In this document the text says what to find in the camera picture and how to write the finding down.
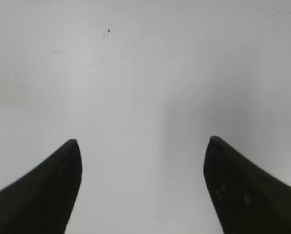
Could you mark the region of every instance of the scuff mark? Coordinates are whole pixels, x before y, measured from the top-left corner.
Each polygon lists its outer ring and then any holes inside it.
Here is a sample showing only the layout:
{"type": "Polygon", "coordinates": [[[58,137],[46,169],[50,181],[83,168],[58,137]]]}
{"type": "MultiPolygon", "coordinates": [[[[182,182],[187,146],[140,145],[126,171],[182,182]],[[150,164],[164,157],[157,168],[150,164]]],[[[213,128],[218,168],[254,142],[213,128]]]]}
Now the scuff mark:
{"type": "Polygon", "coordinates": [[[271,17],[275,17],[277,15],[285,14],[285,13],[291,15],[291,11],[277,11],[274,14],[272,14],[271,17]]]}

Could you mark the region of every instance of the small dark spot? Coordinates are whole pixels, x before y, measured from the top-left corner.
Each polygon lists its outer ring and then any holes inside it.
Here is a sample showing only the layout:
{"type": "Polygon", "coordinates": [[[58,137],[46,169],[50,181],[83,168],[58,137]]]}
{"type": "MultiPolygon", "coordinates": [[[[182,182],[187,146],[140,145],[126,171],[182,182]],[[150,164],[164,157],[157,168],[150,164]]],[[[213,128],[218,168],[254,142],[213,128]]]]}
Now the small dark spot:
{"type": "Polygon", "coordinates": [[[56,55],[62,55],[62,52],[59,51],[59,50],[53,50],[53,53],[56,54],[56,55]]]}

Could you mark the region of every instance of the white surface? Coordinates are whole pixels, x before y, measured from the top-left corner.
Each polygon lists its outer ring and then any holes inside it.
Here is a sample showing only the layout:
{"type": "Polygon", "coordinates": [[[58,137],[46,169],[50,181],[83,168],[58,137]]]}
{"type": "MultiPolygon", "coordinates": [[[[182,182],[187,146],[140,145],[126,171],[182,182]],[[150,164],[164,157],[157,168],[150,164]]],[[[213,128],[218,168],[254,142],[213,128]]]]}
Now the white surface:
{"type": "Polygon", "coordinates": [[[0,0],[0,189],[76,138],[67,234],[222,233],[211,135],[291,185],[291,0],[0,0]]]}

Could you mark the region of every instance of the white wall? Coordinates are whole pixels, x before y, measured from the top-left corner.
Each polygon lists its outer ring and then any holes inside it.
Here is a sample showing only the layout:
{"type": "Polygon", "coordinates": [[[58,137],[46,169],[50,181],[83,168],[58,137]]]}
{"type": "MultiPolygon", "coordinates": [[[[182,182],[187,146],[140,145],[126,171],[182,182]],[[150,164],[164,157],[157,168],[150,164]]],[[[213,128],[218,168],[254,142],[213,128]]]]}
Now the white wall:
{"type": "Polygon", "coordinates": [[[67,234],[222,233],[211,135],[291,185],[291,0],[0,0],[0,189],[76,138],[67,234]]]}

